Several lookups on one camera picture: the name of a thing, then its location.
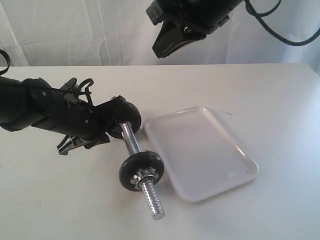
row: white backdrop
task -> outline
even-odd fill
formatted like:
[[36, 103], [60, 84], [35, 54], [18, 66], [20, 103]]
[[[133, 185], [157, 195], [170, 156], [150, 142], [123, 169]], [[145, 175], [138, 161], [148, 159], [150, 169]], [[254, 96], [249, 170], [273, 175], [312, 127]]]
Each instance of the white backdrop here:
[[[302, 47], [269, 35], [240, 4], [205, 40], [158, 59], [161, 28], [146, 9], [152, 0], [0, 0], [0, 49], [15, 66], [156, 65], [306, 62], [320, 74], [320, 38]], [[278, 0], [252, 0], [266, 12]], [[319, 0], [283, 0], [266, 22], [293, 41], [320, 26]]]

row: dumbbell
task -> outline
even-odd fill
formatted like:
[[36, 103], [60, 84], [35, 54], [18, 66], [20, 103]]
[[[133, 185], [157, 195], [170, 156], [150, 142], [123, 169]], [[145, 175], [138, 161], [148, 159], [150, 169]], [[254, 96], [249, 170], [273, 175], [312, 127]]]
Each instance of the dumbbell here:
[[164, 163], [157, 153], [140, 150], [130, 122], [121, 122], [119, 125], [130, 154], [120, 167], [120, 182], [129, 191], [142, 191], [153, 219], [162, 219], [165, 211], [158, 198], [155, 185], [164, 174]]

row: table surface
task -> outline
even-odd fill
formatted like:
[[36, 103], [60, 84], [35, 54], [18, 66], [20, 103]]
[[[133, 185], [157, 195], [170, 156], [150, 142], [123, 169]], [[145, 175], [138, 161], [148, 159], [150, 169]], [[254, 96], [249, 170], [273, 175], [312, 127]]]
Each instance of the table surface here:
[[[257, 178], [200, 203], [180, 200], [165, 174], [166, 210], [154, 221], [141, 193], [118, 180], [125, 143], [59, 156], [63, 136], [33, 127], [0, 130], [2, 240], [319, 239], [320, 78], [306, 64], [12, 67], [59, 88], [93, 78], [95, 105], [122, 95], [142, 119], [215, 108], [260, 168]], [[142, 149], [153, 150], [142, 130]]]

